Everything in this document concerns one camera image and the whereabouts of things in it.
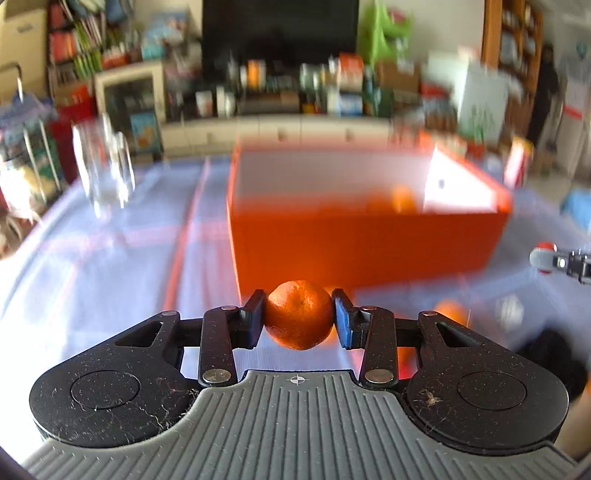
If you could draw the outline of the yellow-orange orange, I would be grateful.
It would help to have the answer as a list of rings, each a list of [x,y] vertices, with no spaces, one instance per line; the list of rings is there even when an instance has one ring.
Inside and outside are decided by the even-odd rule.
[[[398,214],[416,214],[419,211],[415,192],[407,185],[394,186],[391,201],[393,210]]]

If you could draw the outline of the dark orange tangerine right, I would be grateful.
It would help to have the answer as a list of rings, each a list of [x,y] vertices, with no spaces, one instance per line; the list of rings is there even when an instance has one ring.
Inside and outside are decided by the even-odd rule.
[[[469,323],[469,310],[458,301],[444,299],[436,305],[435,310],[463,326]]]

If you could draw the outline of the red yellow cylindrical can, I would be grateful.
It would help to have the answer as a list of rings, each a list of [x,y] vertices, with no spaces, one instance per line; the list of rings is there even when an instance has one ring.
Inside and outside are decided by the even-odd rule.
[[[534,152],[530,141],[519,136],[513,137],[503,173],[503,181],[508,188],[518,189],[524,186]]]

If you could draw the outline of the orange cardboard box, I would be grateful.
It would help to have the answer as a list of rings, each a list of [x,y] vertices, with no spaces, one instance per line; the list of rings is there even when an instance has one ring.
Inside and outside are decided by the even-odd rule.
[[[392,208],[394,186],[419,211]],[[484,268],[513,211],[512,192],[423,140],[370,144],[240,143],[228,176],[238,292],[290,280],[348,290]]]

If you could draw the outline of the black flat screen television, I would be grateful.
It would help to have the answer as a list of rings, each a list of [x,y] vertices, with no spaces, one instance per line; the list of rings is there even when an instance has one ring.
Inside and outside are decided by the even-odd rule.
[[[202,3],[201,65],[221,79],[233,60],[294,69],[356,51],[360,3],[346,0],[228,0]]]

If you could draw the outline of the black bookshelf with books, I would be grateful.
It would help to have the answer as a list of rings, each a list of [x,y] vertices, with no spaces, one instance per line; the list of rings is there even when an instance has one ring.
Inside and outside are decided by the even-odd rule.
[[[93,95],[94,77],[131,62],[133,1],[50,1],[47,83],[58,106]]]

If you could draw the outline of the small red tomato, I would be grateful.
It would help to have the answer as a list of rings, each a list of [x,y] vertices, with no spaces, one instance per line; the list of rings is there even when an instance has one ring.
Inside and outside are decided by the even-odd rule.
[[[540,253],[536,254],[537,269],[543,274],[550,274],[554,269],[554,256],[557,246],[552,242],[539,243],[536,248]]]

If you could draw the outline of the wooden display shelf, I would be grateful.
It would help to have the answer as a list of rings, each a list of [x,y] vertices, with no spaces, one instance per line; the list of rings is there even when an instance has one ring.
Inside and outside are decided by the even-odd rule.
[[[535,1],[486,0],[481,62],[510,77],[521,89],[506,109],[505,126],[527,134],[543,47],[544,15]]]

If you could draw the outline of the black velvet cloth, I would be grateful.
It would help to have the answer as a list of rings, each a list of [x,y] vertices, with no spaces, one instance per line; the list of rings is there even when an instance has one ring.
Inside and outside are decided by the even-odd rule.
[[[583,394],[588,381],[586,363],[574,352],[567,337],[559,330],[544,328],[520,346],[516,353],[558,377],[571,402]]]

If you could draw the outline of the white floor air conditioner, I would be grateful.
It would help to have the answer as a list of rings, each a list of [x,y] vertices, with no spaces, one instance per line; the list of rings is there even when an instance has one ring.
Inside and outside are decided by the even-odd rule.
[[[25,92],[48,95],[48,2],[3,1],[1,64],[18,63]]]

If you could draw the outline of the white glass door cabinet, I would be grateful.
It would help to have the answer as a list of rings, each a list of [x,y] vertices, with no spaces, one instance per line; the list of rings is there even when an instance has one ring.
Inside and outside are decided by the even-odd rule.
[[[160,161],[160,127],[166,120],[164,69],[160,60],[139,62],[95,76],[97,109],[127,140],[136,162]]]

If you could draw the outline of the green stacked plastic bins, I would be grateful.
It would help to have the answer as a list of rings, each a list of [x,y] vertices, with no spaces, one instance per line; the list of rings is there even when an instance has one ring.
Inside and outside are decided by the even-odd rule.
[[[356,52],[374,67],[379,62],[406,60],[414,18],[397,7],[373,1],[363,7]]]

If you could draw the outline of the brown cardboard box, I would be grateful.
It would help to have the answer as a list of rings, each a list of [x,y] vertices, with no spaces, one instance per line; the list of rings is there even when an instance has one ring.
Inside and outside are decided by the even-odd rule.
[[[383,89],[413,94],[420,90],[421,66],[418,63],[378,62],[376,74],[378,85]]]

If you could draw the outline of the white TV stand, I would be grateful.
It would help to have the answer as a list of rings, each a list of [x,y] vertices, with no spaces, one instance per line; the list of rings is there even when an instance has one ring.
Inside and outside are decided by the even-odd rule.
[[[259,115],[167,122],[160,126],[166,154],[230,151],[235,143],[387,145],[391,122],[370,117]]]

